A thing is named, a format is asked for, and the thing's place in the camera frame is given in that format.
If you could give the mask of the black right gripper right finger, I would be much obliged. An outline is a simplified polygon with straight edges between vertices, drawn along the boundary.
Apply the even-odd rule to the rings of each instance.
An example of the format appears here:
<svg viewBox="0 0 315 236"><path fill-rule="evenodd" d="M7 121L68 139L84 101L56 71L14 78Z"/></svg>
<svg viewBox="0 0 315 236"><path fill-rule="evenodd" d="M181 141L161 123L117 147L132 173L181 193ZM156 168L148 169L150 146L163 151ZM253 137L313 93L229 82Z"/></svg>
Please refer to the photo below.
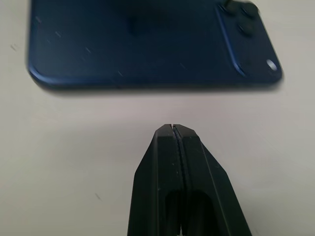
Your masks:
<svg viewBox="0 0 315 236"><path fill-rule="evenodd" d="M252 236L226 171L194 130L173 130L184 175L183 236Z"/></svg>

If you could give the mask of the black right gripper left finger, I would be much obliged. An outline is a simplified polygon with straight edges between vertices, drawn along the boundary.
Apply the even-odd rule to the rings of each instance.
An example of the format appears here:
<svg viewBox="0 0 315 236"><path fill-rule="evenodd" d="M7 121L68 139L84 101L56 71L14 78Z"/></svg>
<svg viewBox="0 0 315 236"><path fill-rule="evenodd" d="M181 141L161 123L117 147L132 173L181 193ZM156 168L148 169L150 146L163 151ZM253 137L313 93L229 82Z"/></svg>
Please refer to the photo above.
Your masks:
<svg viewBox="0 0 315 236"><path fill-rule="evenodd" d="M127 236L178 236L183 178L170 124L154 133L133 179Z"/></svg>

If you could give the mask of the dark blue smartphone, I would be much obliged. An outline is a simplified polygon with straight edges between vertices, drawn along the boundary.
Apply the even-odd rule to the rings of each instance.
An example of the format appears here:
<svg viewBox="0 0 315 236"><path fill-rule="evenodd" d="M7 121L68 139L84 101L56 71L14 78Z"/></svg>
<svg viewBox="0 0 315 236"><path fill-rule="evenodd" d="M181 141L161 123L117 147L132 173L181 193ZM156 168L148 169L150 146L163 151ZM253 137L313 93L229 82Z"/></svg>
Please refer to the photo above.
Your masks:
<svg viewBox="0 0 315 236"><path fill-rule="evenodd" d="M283 76L250 0L30 0L27 58L52 89L265 87Z"/></svg>

